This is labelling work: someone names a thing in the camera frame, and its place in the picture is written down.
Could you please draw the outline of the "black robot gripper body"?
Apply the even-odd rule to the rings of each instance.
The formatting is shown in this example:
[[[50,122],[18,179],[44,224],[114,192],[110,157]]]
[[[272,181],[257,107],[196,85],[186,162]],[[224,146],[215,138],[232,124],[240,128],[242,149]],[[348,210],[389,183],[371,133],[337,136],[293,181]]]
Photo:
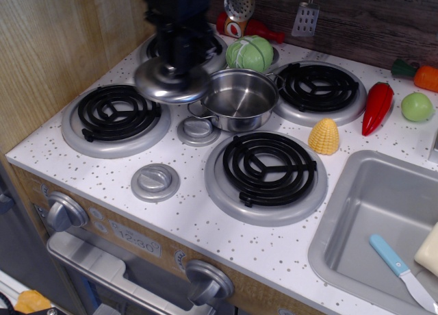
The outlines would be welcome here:
[[[220,52],[221,46],[205,17],[209,9],[209,0],[144,0],[145,17],[156,26],[159,32],[174,32],[176,38],[185,36],[197,38],[205,59]]]

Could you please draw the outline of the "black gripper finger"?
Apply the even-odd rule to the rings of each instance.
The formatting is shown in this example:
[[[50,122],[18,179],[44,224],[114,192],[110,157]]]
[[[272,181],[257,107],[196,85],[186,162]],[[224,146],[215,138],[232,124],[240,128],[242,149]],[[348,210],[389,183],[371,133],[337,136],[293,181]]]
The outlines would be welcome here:
[[[175,46],[175,69],[177,75],[185,75],[205,61],[203,47],[197,38],[178,36]]]
[[[174,32],[159,32],[157,34],[159,56],[169,65],[177,66],[177,38]]]

